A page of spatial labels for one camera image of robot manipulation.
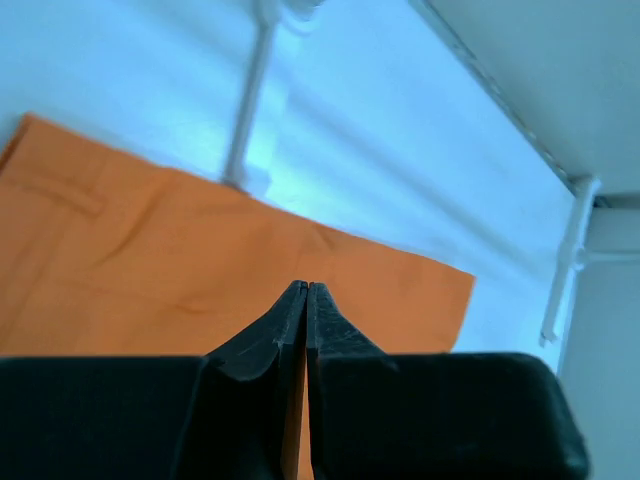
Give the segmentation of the orange trousers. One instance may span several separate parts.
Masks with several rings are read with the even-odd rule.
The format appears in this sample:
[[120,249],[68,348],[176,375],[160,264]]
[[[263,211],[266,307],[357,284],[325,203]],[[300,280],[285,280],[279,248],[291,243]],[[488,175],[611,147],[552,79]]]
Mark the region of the orange trousers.
[[[452,349],[469,274],[23,116],[1,153],[2,477],[213,479],[207,356],[294,281],[397,363],[398,479],[461,475],[426,355]],[[294,479],[315,478],[306,338]]]

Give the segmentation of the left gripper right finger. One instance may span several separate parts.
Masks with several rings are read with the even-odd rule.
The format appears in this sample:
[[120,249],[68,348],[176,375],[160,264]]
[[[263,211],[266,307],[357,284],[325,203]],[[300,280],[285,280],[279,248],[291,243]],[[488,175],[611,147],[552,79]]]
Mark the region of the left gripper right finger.
[[317,479],[398,479],[398,365],[310,287],[306,354],[311,464]]

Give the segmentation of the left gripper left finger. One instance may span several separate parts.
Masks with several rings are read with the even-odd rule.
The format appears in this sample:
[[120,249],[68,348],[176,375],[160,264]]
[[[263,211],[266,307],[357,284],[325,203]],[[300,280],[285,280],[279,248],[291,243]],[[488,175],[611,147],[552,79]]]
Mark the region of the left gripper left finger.
[[304,390],[306,284],[207,356],[199,467],[213,479],[294,479]]

